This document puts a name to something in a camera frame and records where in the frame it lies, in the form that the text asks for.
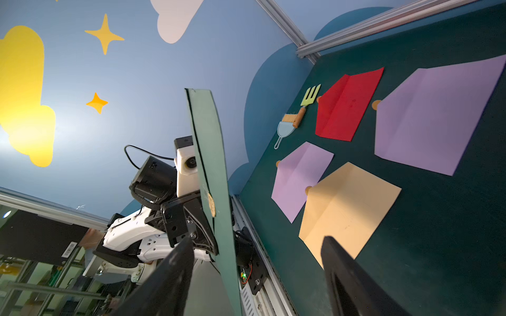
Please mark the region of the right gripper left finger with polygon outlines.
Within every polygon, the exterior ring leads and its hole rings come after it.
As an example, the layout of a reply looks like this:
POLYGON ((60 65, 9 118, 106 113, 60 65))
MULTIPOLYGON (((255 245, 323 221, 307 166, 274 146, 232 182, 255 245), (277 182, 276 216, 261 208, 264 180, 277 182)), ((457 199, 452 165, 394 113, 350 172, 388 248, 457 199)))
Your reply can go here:
POLYGON ((153 274, 112 314, 183 315, 191 285, 194 248, 184 238, 161 262, 153 274))

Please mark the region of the tan kraft envelope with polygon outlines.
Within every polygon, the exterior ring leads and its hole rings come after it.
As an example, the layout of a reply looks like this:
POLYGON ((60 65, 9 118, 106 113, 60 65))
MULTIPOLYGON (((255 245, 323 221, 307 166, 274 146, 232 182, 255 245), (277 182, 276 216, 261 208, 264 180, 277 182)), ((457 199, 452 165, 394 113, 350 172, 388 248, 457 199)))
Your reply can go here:
POLYGON ((320 265, 327 236, 356 259, 400 193, 398 186, 345 163, 309 189, 299 238, 320 265))

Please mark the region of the aluminium front rail base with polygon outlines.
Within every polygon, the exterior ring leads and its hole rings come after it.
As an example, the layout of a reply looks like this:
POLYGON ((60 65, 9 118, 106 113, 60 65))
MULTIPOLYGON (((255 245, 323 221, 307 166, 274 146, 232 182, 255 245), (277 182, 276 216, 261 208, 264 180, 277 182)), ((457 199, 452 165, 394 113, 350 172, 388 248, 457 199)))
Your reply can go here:
POLYGON ((246 209, 231 197, 242 315, 296 316, 297 312, 246 209))

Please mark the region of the blue toy brush dustpan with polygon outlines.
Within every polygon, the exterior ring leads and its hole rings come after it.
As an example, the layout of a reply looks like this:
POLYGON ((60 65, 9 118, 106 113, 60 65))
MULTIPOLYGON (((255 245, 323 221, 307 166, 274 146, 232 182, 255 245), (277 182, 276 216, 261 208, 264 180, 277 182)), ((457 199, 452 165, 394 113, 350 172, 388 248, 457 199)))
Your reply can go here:
POLYGON ((283 116, 281 122, 278 124, 278 140, 274 145, 275 150, 279 148, 279 145, 281 144, 283 138, 287 138, 295 130, 293 123, 295 122, 296 117, 297 114, 285 114, 283 116))

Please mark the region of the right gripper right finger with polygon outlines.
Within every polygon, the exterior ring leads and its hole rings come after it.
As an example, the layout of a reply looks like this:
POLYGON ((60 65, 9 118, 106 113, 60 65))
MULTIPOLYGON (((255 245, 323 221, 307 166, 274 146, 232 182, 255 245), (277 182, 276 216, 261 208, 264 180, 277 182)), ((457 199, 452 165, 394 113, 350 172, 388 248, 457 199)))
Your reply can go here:
POLYGON ((408 315, 331 236, 324 238, 322 263, 334 315, 408 315))

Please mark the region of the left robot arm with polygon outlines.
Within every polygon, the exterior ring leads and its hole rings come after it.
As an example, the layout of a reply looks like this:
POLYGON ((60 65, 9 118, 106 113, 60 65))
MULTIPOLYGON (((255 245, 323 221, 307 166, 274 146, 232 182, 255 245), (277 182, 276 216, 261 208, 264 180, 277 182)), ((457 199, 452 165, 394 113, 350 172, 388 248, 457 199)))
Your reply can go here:
POLYGON ((254 248, 243 233, 233 233, 232 215, 227 233, 218 232, 218 201, 207 183, 199 183, 205 178, 198 172, 200 157, 179 154, 174 162, 146 159, 129 187, 141 208, 111 218, 84 276, 125 275, 142 284, 181 242, 189 242, 191 259, 250 265, 254 248))

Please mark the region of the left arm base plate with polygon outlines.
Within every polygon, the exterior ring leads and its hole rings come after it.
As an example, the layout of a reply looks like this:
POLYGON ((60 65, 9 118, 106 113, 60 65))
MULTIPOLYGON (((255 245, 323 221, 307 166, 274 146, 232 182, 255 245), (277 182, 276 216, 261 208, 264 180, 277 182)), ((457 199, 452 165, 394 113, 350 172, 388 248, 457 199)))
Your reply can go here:
POLYGON ((237 272, 241 288, 249 285, 253 295, 256 295, 264 287, 264 283, 269 277, 266 266, 258 254, 240 262, 237 272))

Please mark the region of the dark green envelope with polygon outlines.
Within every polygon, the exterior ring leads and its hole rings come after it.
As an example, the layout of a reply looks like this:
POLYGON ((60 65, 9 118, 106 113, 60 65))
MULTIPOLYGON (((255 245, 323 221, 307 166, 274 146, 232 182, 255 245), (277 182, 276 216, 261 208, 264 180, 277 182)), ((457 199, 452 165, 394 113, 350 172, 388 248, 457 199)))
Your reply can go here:
POLYGON ((187 88, 204 214, 217 242, 214 256, 234 315, 242 315, 235 233, 220 120, 212 92, 187 88))

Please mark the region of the green toy rake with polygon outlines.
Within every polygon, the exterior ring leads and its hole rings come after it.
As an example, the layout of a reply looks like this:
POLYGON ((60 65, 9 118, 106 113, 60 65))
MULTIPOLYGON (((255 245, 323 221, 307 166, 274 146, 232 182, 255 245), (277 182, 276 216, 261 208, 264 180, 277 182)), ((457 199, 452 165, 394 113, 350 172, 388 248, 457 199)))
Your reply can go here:
POLYGON ((295 129, 299 128, 300 123, 306 113, 306 108, 316 101, 320 88, 321 85, 319 84, 317 86, 309 87, 307 89, 306 93, 304 94, 303 100, 300 103, 299 112, 296 114, 295 120, 293 122, 293 127, 295 129))

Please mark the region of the aluminium rail back frame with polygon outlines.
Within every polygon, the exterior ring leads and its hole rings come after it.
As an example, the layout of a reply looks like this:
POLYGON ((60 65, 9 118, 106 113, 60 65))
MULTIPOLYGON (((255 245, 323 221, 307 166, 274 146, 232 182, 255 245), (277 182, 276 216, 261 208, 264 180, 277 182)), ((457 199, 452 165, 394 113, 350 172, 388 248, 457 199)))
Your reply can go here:
POLYGON ((295 23, 275 1, 259 0, 258 5, 271 17, 280 29, 297 46, 296 55, 316 63, 320 52, 346 43, 379 34, 393 28, 422 20, 436 14, 474 3, 473 0, 415 1, 402 7, 378 14, 348 28, 309 42, 295 23))

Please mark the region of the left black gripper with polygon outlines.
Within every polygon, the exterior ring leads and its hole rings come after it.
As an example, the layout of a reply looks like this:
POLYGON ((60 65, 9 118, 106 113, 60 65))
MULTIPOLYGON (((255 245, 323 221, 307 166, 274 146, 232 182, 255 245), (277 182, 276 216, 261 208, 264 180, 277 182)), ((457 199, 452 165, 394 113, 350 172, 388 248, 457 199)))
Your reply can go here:
POLYGON ((164 228, 171 247, 189 238, 194 249, 218 255, 216 238, 204 214, 201 195, 193 192, 161 205, 164 228))

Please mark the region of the lilac envelope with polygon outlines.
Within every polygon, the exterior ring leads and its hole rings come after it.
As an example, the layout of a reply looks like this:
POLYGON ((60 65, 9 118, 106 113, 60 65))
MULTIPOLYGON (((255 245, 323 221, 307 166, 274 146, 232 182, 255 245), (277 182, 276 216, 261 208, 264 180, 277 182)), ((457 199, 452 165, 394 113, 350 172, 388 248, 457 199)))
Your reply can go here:
POLYGON ((279 162, 271 198, 290 223, 306 203, 306 189, 320 181, 333 157, 332 152, 305 142, 279 162))
POLYGON ((378 105, 375 155, 454 175, 504 67, 501 55, 416 69, 378 105))

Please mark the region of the black monitor panel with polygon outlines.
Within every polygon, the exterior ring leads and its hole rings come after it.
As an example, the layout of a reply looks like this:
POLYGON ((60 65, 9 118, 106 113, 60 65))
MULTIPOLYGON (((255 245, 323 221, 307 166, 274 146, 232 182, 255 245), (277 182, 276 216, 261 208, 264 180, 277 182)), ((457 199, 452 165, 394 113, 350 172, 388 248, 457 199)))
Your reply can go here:
POLYGON ((50 265, 64 265, 88 232, 26 211, 1 212, 1 254, 50 265))

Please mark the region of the red envelope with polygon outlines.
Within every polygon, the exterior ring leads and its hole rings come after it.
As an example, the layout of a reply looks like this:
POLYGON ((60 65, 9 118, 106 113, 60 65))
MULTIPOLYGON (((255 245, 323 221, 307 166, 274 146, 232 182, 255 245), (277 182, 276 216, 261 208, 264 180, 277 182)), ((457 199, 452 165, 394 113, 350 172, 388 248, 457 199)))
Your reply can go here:
POLYGON ((315 134, 350 142, 378 87, 384 69, 344 75, 318 101, 315 134))

